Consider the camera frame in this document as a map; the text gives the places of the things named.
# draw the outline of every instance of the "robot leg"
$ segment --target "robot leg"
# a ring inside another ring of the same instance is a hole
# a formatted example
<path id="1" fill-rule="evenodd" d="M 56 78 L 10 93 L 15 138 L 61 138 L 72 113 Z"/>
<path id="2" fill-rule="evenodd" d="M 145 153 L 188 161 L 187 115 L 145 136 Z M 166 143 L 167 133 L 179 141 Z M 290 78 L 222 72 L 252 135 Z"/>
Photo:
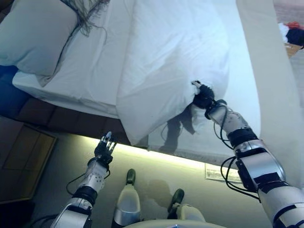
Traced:
<path id="1" fill-rule="evenodd" d="M 195 207 L 183 204 L 177 207 L 177 219 L 206 222 L 202 213 Z"/>
<path id="2" fill-rule="evenodd" d="M 137 191 L 133 184 L 135 181 L 135 170 L 129 170 L 127 184 L 123 188 L 115 207 L 112 228 L 121 228 L 140 222 L 141 207 Z"/>

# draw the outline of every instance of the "silver robot arm segment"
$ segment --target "silver robot arm segment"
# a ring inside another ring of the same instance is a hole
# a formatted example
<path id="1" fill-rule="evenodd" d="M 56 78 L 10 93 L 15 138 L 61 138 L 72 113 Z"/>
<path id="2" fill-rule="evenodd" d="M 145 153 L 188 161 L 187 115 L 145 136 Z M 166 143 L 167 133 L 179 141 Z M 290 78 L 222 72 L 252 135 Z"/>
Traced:
<path id="1" fill-rule="evenodd" d="M 282 166 L 239 113 L 215 101 L 212 90 L 199 81 L 193 84 L 200 90 L 193 103 L 226 132 L 243 185 L 258 193 L 273 227 L 304 228 L 304 192 L 285 181 Z"/>
<path id="2" fill-rule="evenodd" d="M 102 137 L 87 165 L 84 178 L 64 209 L 52 223 L 52 228 L 90 228 L 92 208 L 98 192 L 103 188 L 109 163 L 116 143 L 111 141 L 111 132 Z"/>

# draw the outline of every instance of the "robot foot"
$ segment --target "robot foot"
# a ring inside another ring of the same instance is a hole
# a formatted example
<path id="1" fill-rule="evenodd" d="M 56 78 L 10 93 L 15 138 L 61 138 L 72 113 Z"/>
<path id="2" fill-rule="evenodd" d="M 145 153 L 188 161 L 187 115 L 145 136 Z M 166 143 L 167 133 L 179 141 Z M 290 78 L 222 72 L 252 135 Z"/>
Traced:
<path id="1" fill-rule="evenodd" d="M 127 184 L 134 185 L 134 183 L 135 183 L 135 176 L 136 176 L 135 170 L 134 169 L 129 169 L 129 171 L 127 173 L 126 185 Z"/>
<path id="2" fill-rule="evenodd" d="M 168 212 L 172 213 L 172 211 L 176 211 L 176 208 L 173 207 L 175 203 L 180 204 L 184 198 L 185 192 L 183 189 L 177 189 L 172 197 L 171 203 L 168 207 Z"/>

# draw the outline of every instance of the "pillowcase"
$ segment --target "pillowcase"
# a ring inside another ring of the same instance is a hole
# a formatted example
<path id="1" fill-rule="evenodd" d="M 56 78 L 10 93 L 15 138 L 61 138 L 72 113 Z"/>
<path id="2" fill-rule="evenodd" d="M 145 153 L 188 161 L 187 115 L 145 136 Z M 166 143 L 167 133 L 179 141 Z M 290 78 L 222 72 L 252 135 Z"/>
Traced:
<path id="1" fill-rule="evenodd" d="M 61 51 L 77 25 L 77 15 L 60 0 L 20 0 L 0 24 L 0 65 L 52 78 Z"/>

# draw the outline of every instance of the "mattress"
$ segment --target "mattress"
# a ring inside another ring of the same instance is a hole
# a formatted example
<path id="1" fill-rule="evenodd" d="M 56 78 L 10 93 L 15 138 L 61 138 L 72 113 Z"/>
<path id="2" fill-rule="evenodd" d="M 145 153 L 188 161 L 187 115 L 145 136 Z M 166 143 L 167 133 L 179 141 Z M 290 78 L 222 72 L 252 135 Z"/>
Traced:
<path id="1" fill-rule="evenodd" d="M 133 0 L 112 0 L 95 14 L 89 37 L 78 32 L 62 56 L 60 70 L 41 87 L 35 75 L 21 71 L 15 87 L 48 103 L 117 118 L 116 94 L 128 42 Z"/>
<path id="2" fill-rule="evenodd" d="M 225 25 L 230 47 L 229 82 L 223 99 L 234 111 L 242 114 L 259 136 L 261 121 L 257 87 L 236 1 L 213 0 L 213 3 Z M 232 151 L 215 136 L 212 121 L 205 119 L 200 131 L 195 133 L 189 129 L 190 125 L 191 116 L 187 112 L 180 116 L 180 121 L 163 124 L 149 134 L 149 149 L 216 165 L 232 155 Z M 171 130 L 167 138 L 168 127 L 178 132 L 174 134 Z"/>

